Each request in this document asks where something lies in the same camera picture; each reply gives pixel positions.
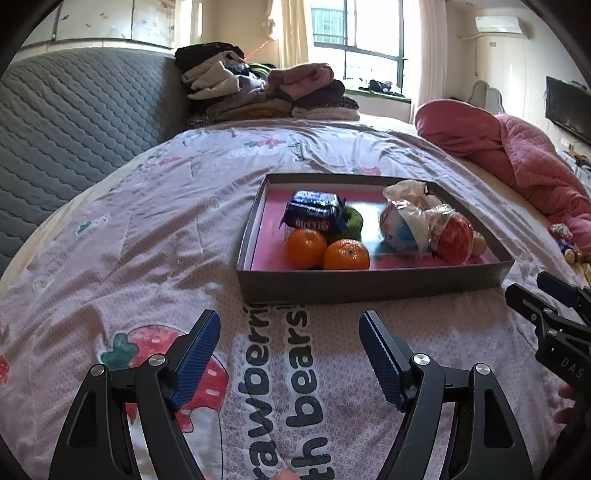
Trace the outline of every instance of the pink quilt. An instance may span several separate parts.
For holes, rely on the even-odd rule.
[[[551,223],[565,223],[591,256],[591,201],[542,130],[514,116],[456,100],[423,105],[418,134],[456,157],[484,168],[525,197]]]

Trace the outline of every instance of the wall-mounted tv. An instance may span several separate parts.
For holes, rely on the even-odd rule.
[[[546,118],[591,145],[591,93],[588,90],[547,77]]]

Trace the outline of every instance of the gray box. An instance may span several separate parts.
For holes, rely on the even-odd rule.
[[[439,185],[425,182],[437,195],[467,217],[474,230],[486,239],[488,250],[498,262],[454,267],[393,268],[389,270],[251,270],[256,239],[269,188],[293,186],[296,190],[331,192],[336,187],[387,187],[401,178],[317,173],[267,175],[256,194],[242,237],[236,273],[247,303],[343,303],[404,299],[498,287],[514,260],[503,245],[462,203]]]

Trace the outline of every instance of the tangerine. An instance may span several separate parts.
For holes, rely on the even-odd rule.
[[[300,270],[322,265],[326,240],[320,232],[309,228],[294,230],[285,244],[287,259]]]
[[[369,252],[361,242],[343,238],[330,244],[324,254],[325,270],[368,270]]]

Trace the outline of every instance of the plastic bag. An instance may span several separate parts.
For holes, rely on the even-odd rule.
[[[418,180],[402,180],[382,190],[382,195],[389,202],[407,200],[422,210],[440,205],[442,201],[427,193],[427,184]]]
[[[385,242],[399,255],[420,258],[429,247],[429,223],[424,210],[408,200],[388,202],[379,217]]]
[[[472,255],[474,230],[470,221],[450,205],[425,211],[429,224],[429,247],[451,265],[461,265]]]
[[[388,202],[379,227],[398,255],[421,258],[430,251],[450,265],[461,265],[472,254],[474,230],[466,217],[447,204],[422,210],[408,200]]]

